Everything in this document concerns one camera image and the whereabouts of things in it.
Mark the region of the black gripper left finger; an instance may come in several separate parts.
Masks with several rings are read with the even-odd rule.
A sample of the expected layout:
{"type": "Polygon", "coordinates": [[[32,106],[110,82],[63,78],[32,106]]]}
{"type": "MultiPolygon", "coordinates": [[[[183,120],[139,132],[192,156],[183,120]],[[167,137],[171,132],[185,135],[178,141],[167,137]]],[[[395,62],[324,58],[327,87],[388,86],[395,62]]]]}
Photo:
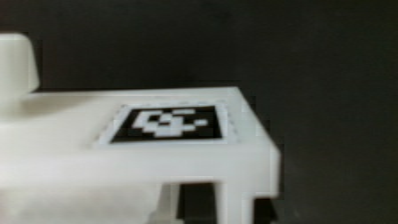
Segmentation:
{"type": "Polygon", "coordinates": [[[217,224],[215,187],[210,182],[167,184],[148,224],[217,224]]]}

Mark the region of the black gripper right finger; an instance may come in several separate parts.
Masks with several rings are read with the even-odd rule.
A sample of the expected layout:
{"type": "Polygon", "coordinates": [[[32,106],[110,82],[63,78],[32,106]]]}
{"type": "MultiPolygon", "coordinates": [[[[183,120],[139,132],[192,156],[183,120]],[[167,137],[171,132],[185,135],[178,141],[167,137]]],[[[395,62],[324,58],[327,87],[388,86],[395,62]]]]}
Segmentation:
{"type": "Polygon", "coordinates": [[[254,199],[254,224],[274,224],[277,213],[272,200],[267,198],[254,199]]]}

